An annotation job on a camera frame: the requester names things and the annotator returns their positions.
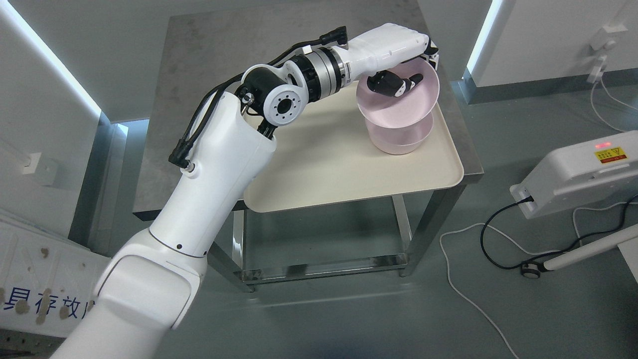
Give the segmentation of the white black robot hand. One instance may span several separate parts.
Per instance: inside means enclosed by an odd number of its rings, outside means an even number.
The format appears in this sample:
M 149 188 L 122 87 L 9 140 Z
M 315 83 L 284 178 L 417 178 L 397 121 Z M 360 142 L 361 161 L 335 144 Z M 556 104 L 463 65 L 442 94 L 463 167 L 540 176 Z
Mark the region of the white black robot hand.
M 330 50 L 344 65 L 342 88 L 364 77 L 371 79 L 371 85 L 378 85 L 385 71 L 413 59 L 426 60 L 435 70 L 440 61 L 439 48 L 428 35 L 396 23 L 385 23 Z

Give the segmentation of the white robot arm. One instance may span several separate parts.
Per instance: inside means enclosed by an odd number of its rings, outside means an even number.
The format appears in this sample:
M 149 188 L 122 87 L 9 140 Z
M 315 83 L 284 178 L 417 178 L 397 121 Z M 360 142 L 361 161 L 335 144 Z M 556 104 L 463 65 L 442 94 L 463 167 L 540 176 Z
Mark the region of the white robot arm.
M 207 271 L 207 255 L 237 200 L 276 150 L 274 131 L 346 79 L 340 26 L 301 41 L 212 88 L 169 155 L 181 178 L 147 229 L 112 257 L 94 289 L 97 304 L 54 359 L 150 359 L 184 320 Z

